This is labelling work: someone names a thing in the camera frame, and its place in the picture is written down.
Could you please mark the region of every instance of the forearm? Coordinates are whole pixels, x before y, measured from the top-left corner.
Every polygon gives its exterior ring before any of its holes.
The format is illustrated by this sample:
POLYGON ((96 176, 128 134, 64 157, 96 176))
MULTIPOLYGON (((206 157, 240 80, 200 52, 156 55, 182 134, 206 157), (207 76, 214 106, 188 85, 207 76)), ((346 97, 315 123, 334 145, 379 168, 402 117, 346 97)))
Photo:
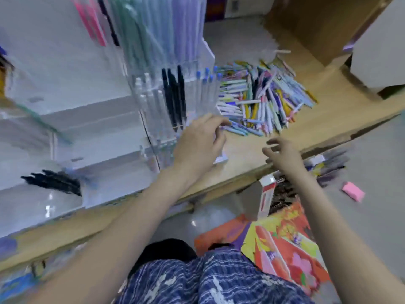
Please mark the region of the forearm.
POLYGON ((316 179, 306 171, 289 177, 343 303, 402 303, 404 285, 350 229, 316 179))
POLYGON ((166 211, 189 185, 173 168, 163 171, 31 303, 111 303, 166 211))

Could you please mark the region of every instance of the right hand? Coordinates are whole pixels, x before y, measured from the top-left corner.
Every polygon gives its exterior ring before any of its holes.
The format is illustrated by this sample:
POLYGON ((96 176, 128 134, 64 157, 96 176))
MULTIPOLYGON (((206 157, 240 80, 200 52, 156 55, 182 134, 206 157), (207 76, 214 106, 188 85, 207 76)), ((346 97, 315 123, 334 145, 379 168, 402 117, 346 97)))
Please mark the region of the right hand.
POLYGON ((267 145, 270 147, 263 147, 262 149, 262 152, 268 157, 266 163, 272 162, 287 177, 306 172, 300 153, 289 140, 275 137, 269 139, 267 145))

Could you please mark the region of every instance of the pink eraser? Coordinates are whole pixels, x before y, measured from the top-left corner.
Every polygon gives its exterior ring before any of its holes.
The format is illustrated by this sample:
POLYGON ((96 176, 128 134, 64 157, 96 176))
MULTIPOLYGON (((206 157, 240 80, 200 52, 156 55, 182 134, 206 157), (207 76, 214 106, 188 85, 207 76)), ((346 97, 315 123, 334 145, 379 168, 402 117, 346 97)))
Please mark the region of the pink eraser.
POLYGON ((345 183, 345 185, 342 188, 342 191, 349 195, 352 199, 360 203, 366 193, 364 193, 362 190, 360 190, 355 184, 351 182, 345 183))

